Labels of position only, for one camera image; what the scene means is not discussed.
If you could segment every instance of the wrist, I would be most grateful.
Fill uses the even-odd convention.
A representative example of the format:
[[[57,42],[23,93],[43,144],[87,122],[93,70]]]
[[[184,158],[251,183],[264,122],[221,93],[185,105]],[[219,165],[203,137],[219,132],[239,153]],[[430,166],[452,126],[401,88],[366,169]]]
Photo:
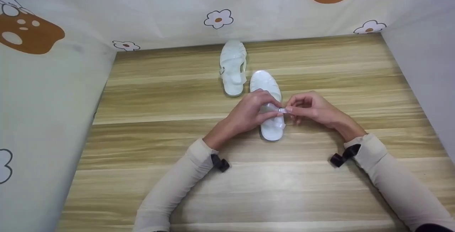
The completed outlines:
[[[362,137],[367,132],[350,116],[343,114],[334,124],[333,128],[340,133],[345,142],[349,142],[357,137]]]
[[[203,141],[207,144],[207,146],[209,146],[209,148],[218,151],[221,149],[223,144],[233,136],[232,130],[229,128],[226,120],[221,120],[209,133],[207,133],[207,135],[203,138]]]

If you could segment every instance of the hand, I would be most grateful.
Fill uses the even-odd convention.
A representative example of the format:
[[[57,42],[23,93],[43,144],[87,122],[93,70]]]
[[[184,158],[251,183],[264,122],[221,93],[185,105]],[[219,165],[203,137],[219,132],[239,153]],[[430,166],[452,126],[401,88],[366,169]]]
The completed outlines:
[[[315,91],[292,96],[286,104],[286,110],[297,125],[302,122],[302,117],[308,117],[328,128],[334,128],[346,142],[366,134],[365,130],[351,117],[334,107]]]
[[[261,106],[267,103],[282,107],[268,91],[257,89],[247,94],[231,113],[203,138],[204,142],[212,149],[219,149],[226,140],[235,135],[252,130],[270,118],[283,116],[278,111],[260,114]]]

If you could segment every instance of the white jelly sandal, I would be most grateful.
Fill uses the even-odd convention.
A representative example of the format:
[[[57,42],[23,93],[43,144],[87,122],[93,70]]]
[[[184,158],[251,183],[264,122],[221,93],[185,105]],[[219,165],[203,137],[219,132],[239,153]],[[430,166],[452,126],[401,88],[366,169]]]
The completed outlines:
[[[240,96],[247,77],[247,51],[240,41],[228,41],[221,51],[220,75],[223,79],[224,91],[230,97]]]
[[[250,81],[250,91],[257,89],[263,89],[268,91],[278,102],[281,102],[281,91],[278,87],[277,82],[270,73],[264,70],[259,70],[253,73]],[[279,111],[284,112],[283,109],[275,107],[275,105],[269,103],[261,107],[261,112]],[[284,123],[284,117],[275,117],[266,120],[261,124],[261,133],[266,140],[276,141],[283,136],[283,130],[286,124]]]

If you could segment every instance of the forearm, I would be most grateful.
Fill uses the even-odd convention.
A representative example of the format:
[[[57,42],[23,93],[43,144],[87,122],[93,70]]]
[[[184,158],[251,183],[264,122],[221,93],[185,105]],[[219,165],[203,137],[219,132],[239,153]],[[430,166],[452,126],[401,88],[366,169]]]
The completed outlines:
[[[198,139],[186,154],[159,180],[142,202],[134,223],[134,232],[169,231],[169,216],[188,191],[213,167],[209,148]]]
[[[438,224],[455,230],[450,213],[408,169],[391,156],[373,134],[354,138],[345,147],[360,143],[357,164],[368,173],[398,217],[415,231],[423,224]]]

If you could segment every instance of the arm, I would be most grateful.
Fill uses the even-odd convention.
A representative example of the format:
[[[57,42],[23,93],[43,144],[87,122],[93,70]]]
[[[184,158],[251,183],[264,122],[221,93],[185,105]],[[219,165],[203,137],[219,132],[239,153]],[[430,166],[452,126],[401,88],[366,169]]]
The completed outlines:
[[[455,230],[450,213],[408,169],[391,156],[373,134],[354,138],[344,146],[360,143],[357,164],[369,175],[385,201],[412,231],[424,224],[438,224]]]
[[[367,134],[351,117],[314,91],[294,95],[287,105],[286,110],[297,124],[302,117],[309,117],[338,131],[346,148],[361,144],[354,159],[412,231],[424,224],[438,224],[455,230],[450,213],[428,188],[391,156],[376,136]]]
[[[249,131],[265,120],[282,116],[280,112],[260,114],[266,103],[281,104],[268,91],[247,94],[224,120],[204,138],[193,143],[179,161],[159,180],[138,209],[134,232],[169,231],[172,211],[191,188],[212,169],[211,154],[218,154],[223,143],[235,135]]]

